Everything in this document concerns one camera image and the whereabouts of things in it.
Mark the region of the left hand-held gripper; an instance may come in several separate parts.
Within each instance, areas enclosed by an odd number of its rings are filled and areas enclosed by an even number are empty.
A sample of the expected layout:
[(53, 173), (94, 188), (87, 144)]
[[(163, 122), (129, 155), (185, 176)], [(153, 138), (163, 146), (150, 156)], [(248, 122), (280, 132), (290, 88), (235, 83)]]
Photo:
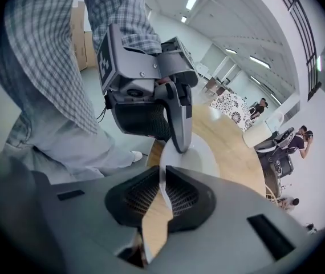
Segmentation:
[(111, 24), (97, 51), (103, 95), (117, 93), (126, 98), (153, 96), (155, 81), (170, 77), (165, 84), (164, 106), (157, 103), (116, 104), (114, 120), (125, 134), (148, 136), (167, 142), (171, 136), (178, 153), (185, 153), (192, 139), (192, 95), (198, 83), (192, 57), (182, 41), (174, 37), (161, 44), (162, 52), (149, 55), (123, 45), (117, 24)]

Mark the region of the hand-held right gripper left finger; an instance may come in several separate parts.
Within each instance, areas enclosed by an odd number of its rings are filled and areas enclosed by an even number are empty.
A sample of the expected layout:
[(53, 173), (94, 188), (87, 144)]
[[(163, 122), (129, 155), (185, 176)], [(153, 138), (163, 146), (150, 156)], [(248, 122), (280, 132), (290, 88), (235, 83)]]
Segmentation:
[(158, 167), (51, 186), (50, 227), (66, 272), (147, 273), (143, 217), (158, 188)]

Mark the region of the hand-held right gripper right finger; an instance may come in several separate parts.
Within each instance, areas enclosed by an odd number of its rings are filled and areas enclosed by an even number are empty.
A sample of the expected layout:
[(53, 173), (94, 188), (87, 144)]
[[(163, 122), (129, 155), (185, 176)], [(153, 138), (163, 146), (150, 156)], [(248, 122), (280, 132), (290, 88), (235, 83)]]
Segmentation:
[(197, 202), (168, 224), (152, 273), (290, 273), (317, 246), (286, 211), (241, 184), (167, 166)]

